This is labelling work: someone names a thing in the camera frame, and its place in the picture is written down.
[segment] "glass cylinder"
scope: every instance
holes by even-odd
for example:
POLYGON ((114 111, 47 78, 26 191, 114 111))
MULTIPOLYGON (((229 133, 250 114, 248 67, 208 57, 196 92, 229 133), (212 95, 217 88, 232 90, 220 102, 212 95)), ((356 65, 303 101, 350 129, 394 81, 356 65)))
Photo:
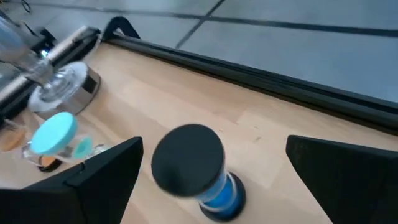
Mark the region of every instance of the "glass cylinder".
POLYGON ((228 215, 238 206, 235 180, 224 170, 208 190, 195 198, 199 200, 200 206, 209 212, 228 215))
POLYGON ((33 135, 30 150, 37 155, 53 156, 63 162, 80 162, 109 147, 94 146, 93 138, 74 115, 62 112, 46 120, 33 135))
POLYGON ((27 129, 24 125, 5 119, 0 127, 0 151, 11 152, 26 144, 27 129))

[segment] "wooden table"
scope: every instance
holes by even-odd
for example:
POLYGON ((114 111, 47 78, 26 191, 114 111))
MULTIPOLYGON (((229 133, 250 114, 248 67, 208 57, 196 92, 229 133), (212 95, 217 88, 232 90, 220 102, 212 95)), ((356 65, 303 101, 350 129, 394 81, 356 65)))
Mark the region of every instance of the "wooden table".
MULTIPOLYGON (((167 195, 152 178, 157 143, 182 124, 212 128, 224 144, 227 169, 244 182, 248 202, 233 223, 330 223, 285 155, 290 134, 398 151, 395 136, 115 46, 102 44, 86 62, 103 83, 79 120, 99 142, 144 140, 141 173, 123 223, 212 223, 195 201, 167 195)), ((37 125, 28 111, 21 116, 37 125)), ((48 177, 24 161, 3 162, 1 186, 24 187, 48 177)))

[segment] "black cap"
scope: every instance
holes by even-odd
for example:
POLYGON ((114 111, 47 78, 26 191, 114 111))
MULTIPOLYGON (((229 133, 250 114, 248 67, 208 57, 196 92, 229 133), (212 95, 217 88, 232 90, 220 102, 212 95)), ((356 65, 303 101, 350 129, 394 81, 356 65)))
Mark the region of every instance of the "black cap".
POLYGON ((217 134, 200 124, 187 124, 169 132, 152 157, 157 185, 178 197, 193 197, 208 190, 224 169, 224 149, 217 134))

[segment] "gray floor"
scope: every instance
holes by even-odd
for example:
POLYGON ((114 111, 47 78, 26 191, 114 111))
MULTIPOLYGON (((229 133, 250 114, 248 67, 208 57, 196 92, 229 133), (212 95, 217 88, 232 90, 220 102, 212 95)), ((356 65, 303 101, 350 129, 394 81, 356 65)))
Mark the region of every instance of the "gray floor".
POLYGON ((398 102, 398 38, 241 22, 272 20, 398 30, 396 0, 29 2, 31 14, 15 3, 0 4, 0 9, 15 21, 45 26, 58 39, 82 25, 103 28, 113 16, 123 15, 142 39, 155 44, 398 102), (232 20, 217 19, 225 17, 232 20))

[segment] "teal lid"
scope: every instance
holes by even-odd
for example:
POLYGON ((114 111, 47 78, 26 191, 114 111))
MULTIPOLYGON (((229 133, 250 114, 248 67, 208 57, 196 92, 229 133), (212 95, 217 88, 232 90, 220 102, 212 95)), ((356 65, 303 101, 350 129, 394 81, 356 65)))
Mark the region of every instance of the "teal lid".
POLYGON ((30 148, 37 154, 54 155, 70 143, 77 128, 77 120, 71 113, 58 113, 36 130, 30 148))

